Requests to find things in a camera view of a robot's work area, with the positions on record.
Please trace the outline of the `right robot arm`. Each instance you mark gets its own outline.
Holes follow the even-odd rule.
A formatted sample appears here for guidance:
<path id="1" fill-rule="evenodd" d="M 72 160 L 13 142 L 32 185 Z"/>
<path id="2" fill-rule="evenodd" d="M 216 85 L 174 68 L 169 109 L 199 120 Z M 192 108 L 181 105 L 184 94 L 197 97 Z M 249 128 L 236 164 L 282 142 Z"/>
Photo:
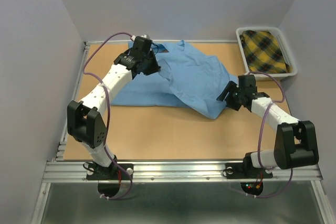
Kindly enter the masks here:
<path id="1" fill-rule="evenodd" d="M 261 169 L 274 167 L 291 169 L 318 164 L 319 152 L 315 126 L 311 121 L 301 121 L 283 109 L 269 95 L 259 92 L 253 75 L 241 75 L 238 82 L 230 81 L 218 101 L 225 101 L 227 107 L 238 111 L 241 107 L 262 119 L 259 140 L 262 140 L 263 128 L 268 124 L 276 133 L 275 145 L 271 150 L 247 153 L 243 159 L 241 171 L 253 177 Z"/>

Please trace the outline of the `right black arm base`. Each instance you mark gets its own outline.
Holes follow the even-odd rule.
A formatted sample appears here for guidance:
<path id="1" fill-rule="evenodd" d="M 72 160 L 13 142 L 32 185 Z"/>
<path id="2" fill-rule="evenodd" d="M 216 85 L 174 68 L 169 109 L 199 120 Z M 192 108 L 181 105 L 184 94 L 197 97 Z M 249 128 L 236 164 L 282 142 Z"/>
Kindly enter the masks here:
<path id="1" fill-rule="evenodd" d="M 267 173 L 262 168 L 255 168 L 251 165 L 245 165 L 243 163 L 226 163 L 222 174 L 227 179 L 269 179 L 273 178 L 272 173 Z"/>

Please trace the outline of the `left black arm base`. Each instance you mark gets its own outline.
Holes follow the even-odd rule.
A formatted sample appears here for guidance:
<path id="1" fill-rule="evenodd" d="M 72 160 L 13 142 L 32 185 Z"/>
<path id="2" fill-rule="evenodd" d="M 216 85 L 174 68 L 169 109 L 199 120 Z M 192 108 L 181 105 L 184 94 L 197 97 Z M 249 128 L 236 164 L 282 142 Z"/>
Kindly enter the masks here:
<path id="1" fill-rule="evenodd" d="M 95 162 L 84 162 L 83 168 L 86 170 L 86 180 L 127 180 L 133 177 L 133 164 L 120 164 L 121 168 L 111 163 L 109 167 L 103 167 Z"/>

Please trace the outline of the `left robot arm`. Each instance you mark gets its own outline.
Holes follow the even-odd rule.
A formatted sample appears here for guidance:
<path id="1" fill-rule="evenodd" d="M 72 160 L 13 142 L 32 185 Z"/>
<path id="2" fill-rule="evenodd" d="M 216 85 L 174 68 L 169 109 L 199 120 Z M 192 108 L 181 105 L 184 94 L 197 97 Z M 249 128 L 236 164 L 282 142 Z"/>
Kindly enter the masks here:
<path id="1" fill-rule="evenodd" d="M 117 56 L 103 78 L 96 78 L 98 84 L 93 90 L 67 106 L 68 134 L 87 149 L 106 179 L 116 175 L 117 166 L 106 144 L 109 121 L 104 121 L 103 115 L 110 112 L 111 101 L 137 75 L 148 76 L 161 69 L 148 36 L 132 36 L 131 40 L 132 47 Z"/>

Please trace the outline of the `light blue long sleeve shirt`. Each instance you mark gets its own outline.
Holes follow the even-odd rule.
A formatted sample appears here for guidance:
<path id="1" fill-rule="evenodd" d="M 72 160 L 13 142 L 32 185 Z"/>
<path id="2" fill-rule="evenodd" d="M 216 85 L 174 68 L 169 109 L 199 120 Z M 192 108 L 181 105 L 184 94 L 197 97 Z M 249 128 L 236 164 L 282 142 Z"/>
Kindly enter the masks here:
<path id="1" fill-rule="evenodd" d="M 216 119 L 226 108 L 217 98 L 232 75 L 216 56 L 207 56 L 181 40 L 153 47 L 160 72 L 137 75 L 110 102 L 120 106 L 169 106 L 191 108 L 209 119 Z"/>

